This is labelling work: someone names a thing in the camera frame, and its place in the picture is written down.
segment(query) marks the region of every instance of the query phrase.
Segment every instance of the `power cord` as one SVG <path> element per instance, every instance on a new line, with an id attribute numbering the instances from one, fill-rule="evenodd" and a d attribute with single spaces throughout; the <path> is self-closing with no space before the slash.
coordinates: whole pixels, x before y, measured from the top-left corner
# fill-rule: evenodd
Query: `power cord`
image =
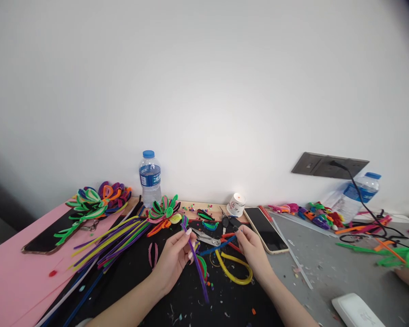
<path id="1" fill-rule="evenodd" d="M 356 184 L 356 182 L 354 181 L 353 175 L 351 174 L 350 170 L 349 170 L 347 167 L 345 167 L 344 165 L 341 165 L 339 162 L 336 162 L 336 161 L 334 161 L 334 160 L 330 163 L 330 165 L 331 165 L 331 166 L 335 166 L 335 167 L 339 167 L 339 168 L 341 168 L 341 169 L 343 169 L 343 170 L 345 170 L 346 172 L 349 173 L 349 176 L 350 176 L 350 178 L 351 178 L 351 181 L 353 182 L 353 185 L 354 185 L 354 187 L 356 188 L 356 191 L 358 192 L 359 201 L 362 203 L 362 205 L 364 206 L 364 208 L 370 213 L 370 215 L 373 217 L 373 219 L 376 221 L 376 223 L 379 225 L 379 227 L 381 227 L 381 228 L 383 229 L 383 235 L 371 234 L 370 236 L 375 237 L 375 238 L 382 238 L 382 239 L 387 240 L 387 241 L 392 241 L 392 242 L 394 242 L 394 245 L 395 245 L 395 246 L 396 246 L 396 245 L 402 245 L 402 246 L 404 246 L 405 248 L 409 248 L 409 246 L 402 244 L 400 241 L 395 241 L 395 240 L 392 239 L 392 238 L 405 238 L 405 239 L 409 239 L 409 237 L 404 236 L 403 233 L 401 233 L 400 231 L 398 231 L 398 230 L 395 229 L 395 228 L 386 227 L 386 226 L 382 225 L 382 224 L 380 223 L 380 221 L 379 221 L 379 218 L 378 218 L 374 213 L 372 213 L 370 209 L 368 209 L 368 207 L 367 207 L 367 206 L 365 205 L 365 203 L 362 201 L 362 193 L 361 193 L 361 191 L 360 191 L 360 189 L 359 189 L 359 186 L 358 186 L 358 185 Z M 387 236 L 388 236 L 388 232 L 386 231 L 386 229 L 391 229 L 391 230 L 397 232 L 397 233 L 400 234 L 400 235 L 398 235 L 398 236 L 394 236 L 394 235 L 393 235 L 393 236 L 387 237 Z M 359 239 L 357 239 L 356 241 L 347 241 L 347 240 L 344 240 L 344 238 L 345 238 L 345 237 L 348 237 L 348 236 L 353 236 L 353 237 L 354 237 L 354 236 L 357 236 L 357 237 L 359 237 Z M 367 236 L 367 235 L 352 235 L 352 234 L 346 234 L 346 235 L 342 235 L 339 239 L 340 239 L 342 242 L 345 242 L 345 243 L 354 243 L 354 242 L 358 242 L 361 238 L 364 238 L 364 237 L 368 237 L 368 236 Z"/>

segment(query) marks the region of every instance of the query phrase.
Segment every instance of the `blue bottle cap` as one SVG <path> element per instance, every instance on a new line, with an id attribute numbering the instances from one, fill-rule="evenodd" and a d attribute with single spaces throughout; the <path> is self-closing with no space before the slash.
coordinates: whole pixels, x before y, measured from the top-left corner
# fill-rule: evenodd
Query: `blue bottle cap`
<path id="1" fill-rule="evenodd" d="M 145 150 L 142 152 L 142 156 L 146 159 L 152 159 L 155 157 L 155 152 L 152 150 Z"/>
<path id="2" fill-rule="evenodd" d="M 374 179 L 380 179 L 380 177 L 382 177 L 382 175 L 376 174 L 376 173 L 366 173 L 365 174 L 366 177 L 371 177 Z"/>

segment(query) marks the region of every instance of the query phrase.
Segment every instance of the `wall socket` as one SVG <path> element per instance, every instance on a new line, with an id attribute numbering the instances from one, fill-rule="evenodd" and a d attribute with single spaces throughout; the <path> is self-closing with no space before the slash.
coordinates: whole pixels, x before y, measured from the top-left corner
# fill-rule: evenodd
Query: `wall socket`
<path id="1" fill-rule="evenodd" d="M 369 163 L 368 160 L 305 152 L 298 160 L 294 169 L 292 169 L 292 172 L 303 175 L 350 179 L 347 171 L 330 165 L 333 160 L 347 167 L 353 176 L 356 176 Z"/>

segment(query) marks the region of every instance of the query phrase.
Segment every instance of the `white paper cup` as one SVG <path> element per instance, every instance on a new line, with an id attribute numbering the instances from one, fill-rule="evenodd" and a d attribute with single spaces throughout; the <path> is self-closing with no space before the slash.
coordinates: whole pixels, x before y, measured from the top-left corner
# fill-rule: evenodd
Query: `white paper cup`
<path id="1" fill-rule="evenodd" d="M 242 194 L 235 193 L 227 204 L 227 211 L 231 216 L 240 217 L 244 211 L 245 197 Z"/>

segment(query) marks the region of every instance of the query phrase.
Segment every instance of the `gray table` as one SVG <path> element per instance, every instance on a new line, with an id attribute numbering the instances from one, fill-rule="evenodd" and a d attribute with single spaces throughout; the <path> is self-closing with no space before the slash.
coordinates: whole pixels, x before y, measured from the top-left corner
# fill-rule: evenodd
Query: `gray table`
<path id="1" fill-rule="evenodd" d="M 384 258 L 375 254 L 355 253 L 335 245 L 332 238 L 272 215 L 283 236 L 294 243 L 288 244 L 310 279 L 313 290 L 304 283 L 303 276 L 295 277 L 296 264 L 290 253 L 268 255 L 274 272 L 285 286 L 304 305 L 314 319 L 323 326 L 345 326 L 336 320 L 331 300 L 347 293 L 358 294 L 386 326 L 409 326 L 409 287 L 393 272 L 376 262 Z M 390 227 L 409 236 L 409 223 L 391 223 Z M 357 245 L 374 248 L 374 239 Z"/>

